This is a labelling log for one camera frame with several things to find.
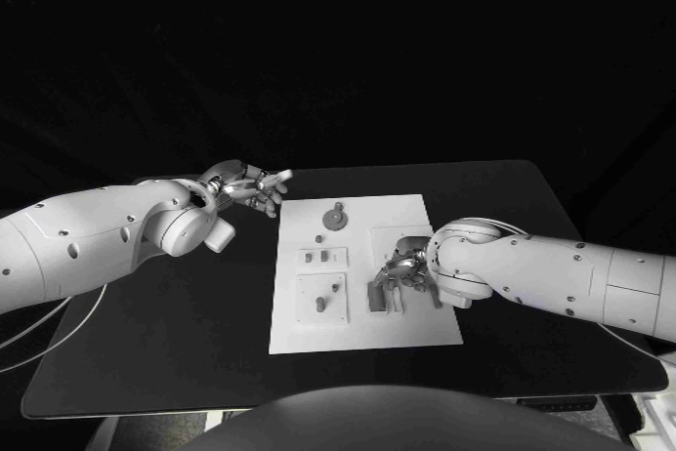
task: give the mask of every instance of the screw hole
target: screw hole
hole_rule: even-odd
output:
[[[78,247],[78,245],[75,243],[71,243],[68,245],[68,255],[74,259],[78,259],[78,256],[81,255],[81,248]]]

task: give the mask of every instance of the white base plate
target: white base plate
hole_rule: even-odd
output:
[[[325,228],[322,219],[325,213],[335,208],[336,202],[343,204],[348,225],[340,231],[330,231]],[[317,235],[323,236],[322,243],[316,243]],[[402,236],[431,235],[425,205],[418,194],[284,200],[280,211],[270,353],[461,344],[454,308],[434,308],[428,293],[401,287],[402,314],[392,312],[392,301],[388,302],[387,315],[375,316],[368,310],[366,284],[384,265],[385,255],[392,254]],[[335,319],[332,313],[325,322],[317,321],[314,316],[322,319],[322,315],[329,314],[332,304],[327,304],[325,313],[313,313],[319,295],[310,295],[310,303],[307,299],[297,300],[299,277],[304,280],[309,274],[317,274],[317,267],[304,267],[299,251],[336,248],[346,248],[348,267],[329,267],[322,273],[333,277],[342,275],[345,278],[340,290],[345,290],[346,320]],[[325,287],[327,283],[322,281],[317,286]],[[342,312],[340,304],[335,304],[335,308]],[[299,323],[297,314],[302,312],[304,317]]]

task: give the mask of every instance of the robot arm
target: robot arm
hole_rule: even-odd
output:
[[[218,210],[237,202],[274,217],[290,177],[232,160],[198,181],[113,185],[20,210],[0,220],[0,313],[87,293],[202,242],[219,253],[235,229]]]
[[[424,245],[405,238],[398,251],[376,284],[402,276],[424,290],[427,277],[457,308],[496,291],[515,303],[676,342],[676,258],[542,236],[502,237],[495,226],[469,220],[447,224]]]

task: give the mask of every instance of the black background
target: black background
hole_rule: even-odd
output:
[[[271,170],[519,158],[587,240],[673,254],[675,12],[670,0],[0,0],[0,206],[231,158]]]

